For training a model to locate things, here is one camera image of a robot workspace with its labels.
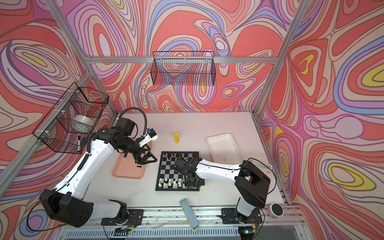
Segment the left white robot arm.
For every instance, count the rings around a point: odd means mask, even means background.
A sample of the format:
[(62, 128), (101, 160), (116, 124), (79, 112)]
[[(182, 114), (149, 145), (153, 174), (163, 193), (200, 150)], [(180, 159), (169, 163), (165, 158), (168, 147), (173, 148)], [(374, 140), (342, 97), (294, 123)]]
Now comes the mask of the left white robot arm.
[(130, 138), (135, 122), (121, 118), (112, 128), (102, 128), (87, 139), (87, 150), (69, 174), (53, 190), (45, 189), (40, 197), (48, 217), (52, 220), (81, 227), (91, 220), (102, 220), (115, 225), (125, 225), (129, 219), (127, 204), (118, 200), (105, 203), (84, 201), (88, 187), (104, 161), (114, 152), (124, 157), (131, 155), (137, 165), (155, 163), (149, 142), (158, 138), (154, 129), (144, 128), (144, 133)]

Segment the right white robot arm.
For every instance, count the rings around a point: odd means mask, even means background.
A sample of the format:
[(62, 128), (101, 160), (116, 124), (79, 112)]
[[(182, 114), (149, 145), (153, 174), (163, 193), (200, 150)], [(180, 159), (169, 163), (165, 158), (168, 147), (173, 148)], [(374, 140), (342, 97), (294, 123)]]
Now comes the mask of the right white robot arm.
[(244, 217), (249, 217), (255, 208), (263, 209), (266, 205), (271, 179), (251, 161), (224, 165), (202, 158), (192, 158), (190, 161), (179, 158), (172, 168), (184, 176), (187, 188), (204, 186), (205, 180), (217, 180), (235, 186), (241, 195), (237, 212)]

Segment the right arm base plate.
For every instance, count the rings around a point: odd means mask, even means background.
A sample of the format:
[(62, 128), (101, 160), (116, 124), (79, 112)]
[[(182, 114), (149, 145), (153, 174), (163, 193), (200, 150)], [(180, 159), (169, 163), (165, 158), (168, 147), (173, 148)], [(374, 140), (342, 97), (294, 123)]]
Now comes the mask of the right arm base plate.
[(262, 215), (260, 213), (260, 209), (255, 208), (251, 215), (246, 217), (240, 213), (238, 213), (236, 208), (222, 208), (221, 215), (219, 218), (222, 219), (223, 224), (253, 224), (258, 226), (263, 222)]

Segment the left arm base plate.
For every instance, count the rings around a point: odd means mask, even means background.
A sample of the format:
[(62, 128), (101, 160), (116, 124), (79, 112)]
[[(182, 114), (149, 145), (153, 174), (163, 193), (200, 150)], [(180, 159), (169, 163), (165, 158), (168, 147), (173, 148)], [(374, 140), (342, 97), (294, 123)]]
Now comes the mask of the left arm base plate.
[(143, 209), (127, 209), (125, 212), (118, 213), (114, 218), (103, 218), (101, 225), (137, 227), (142, 224), (143, 215)]

